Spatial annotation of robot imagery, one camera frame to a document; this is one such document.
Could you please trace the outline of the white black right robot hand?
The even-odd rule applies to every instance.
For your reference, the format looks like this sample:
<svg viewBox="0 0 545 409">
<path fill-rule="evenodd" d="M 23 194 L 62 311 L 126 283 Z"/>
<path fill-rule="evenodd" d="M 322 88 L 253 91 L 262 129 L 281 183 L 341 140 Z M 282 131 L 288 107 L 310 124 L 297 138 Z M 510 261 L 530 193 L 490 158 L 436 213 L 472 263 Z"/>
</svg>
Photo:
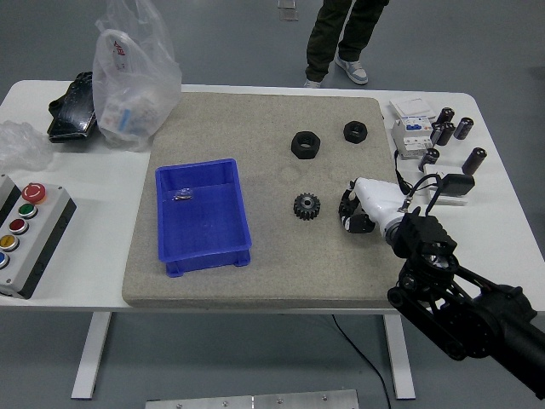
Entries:
<svg viewBox="0 0 545 409">
<path fill-rule="evenodd" d="M 349 182 L 338 213 L 349 233 L 370 233 L 379 228 L 386 239 L 404 217 L 403 202 L 404 195 L 397 184 L 360 177 Z"/>
</svg>

